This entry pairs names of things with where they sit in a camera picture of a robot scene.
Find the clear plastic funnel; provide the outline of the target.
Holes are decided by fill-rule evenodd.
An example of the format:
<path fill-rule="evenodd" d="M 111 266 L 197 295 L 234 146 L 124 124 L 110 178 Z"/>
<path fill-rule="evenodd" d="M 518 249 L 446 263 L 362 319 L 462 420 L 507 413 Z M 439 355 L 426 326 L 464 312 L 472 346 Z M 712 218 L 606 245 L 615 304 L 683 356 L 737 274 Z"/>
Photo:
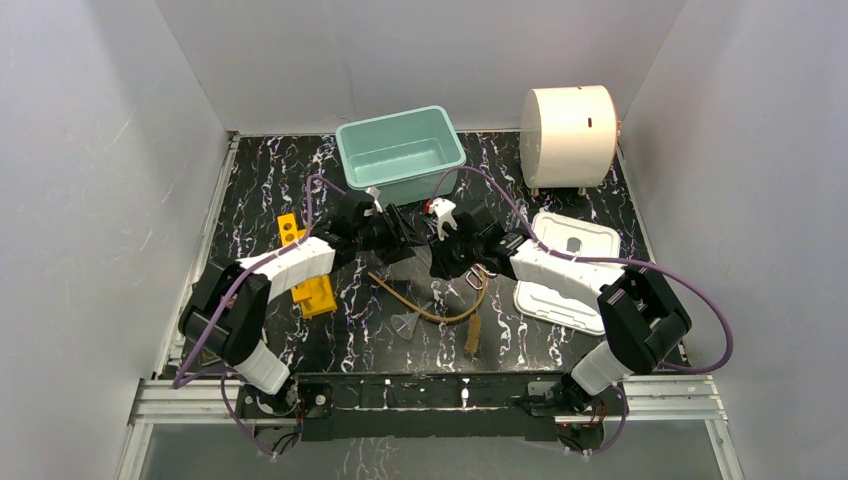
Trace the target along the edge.
<path fill-rule="evenodd" d="M 427 302 L 424 305 L 416 305 L 415 309 L 411 308 L 407 313 L 393 314 L 389 320 L 391 328 L 400 338 L 410 341 L 418 324 L 426 320 L 425 313 L 428 313 L 432 305 L 432 302 Z"/>

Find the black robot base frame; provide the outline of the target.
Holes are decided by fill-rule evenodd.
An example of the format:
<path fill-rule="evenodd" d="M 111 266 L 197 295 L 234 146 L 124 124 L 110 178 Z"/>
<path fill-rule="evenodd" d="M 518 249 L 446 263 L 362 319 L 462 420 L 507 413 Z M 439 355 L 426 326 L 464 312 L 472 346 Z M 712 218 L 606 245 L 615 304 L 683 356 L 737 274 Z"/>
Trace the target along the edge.
<path fill-rule="evenodd" d="M 594 398 L 569 390 L 563 373 L 304 373 L 271 400 L 240 389 L 245 420 L 303 427 L 307 442 L 363 437 L 522 437 L 595 448 L 604 422 L 624 410 L 608 388 Z"/>

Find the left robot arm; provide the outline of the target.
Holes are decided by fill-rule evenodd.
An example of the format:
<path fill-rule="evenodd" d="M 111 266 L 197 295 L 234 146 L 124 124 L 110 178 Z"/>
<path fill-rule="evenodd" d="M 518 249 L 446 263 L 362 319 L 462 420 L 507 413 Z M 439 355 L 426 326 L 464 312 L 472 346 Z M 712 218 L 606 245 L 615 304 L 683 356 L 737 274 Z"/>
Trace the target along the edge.
<path fill-rule="evenodd" d="M 259 390 L 271 414 L 286 416 L 297 407 L 299 391 L 290 383 L 289 367 L 262 340 L 268 304 L 341 269 L 360 252 L 391 265 L 414 256 L 425 242 L 395 205 L 381 206 L 368 193 L 349 190 L 333 213 L 294 243 L 259 256 L 208 261 L 178 329 Z"/>

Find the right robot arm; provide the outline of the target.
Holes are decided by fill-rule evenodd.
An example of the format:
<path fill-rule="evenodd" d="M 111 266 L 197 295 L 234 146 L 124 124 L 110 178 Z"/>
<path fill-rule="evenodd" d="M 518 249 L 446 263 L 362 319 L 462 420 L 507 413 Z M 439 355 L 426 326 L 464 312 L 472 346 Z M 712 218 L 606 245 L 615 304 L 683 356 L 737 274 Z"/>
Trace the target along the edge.
<path fill-rule="evenodd" d="M 665 277 L 646 266 L 620 268 L 618 259 L 585 263 L 542 243 L 528 227 L 505 229 L 481 206 L 436 198 L 429 239 L 430 274 L 452 279 L 472 266 L 541 285 L 592 308 L 604 341 L 562 375 L 558 385 L 528 395 L 577 414 L 590 413 L 603 391 L 632 374 L 651 373 L 691 330 L 692 321 Z"/>

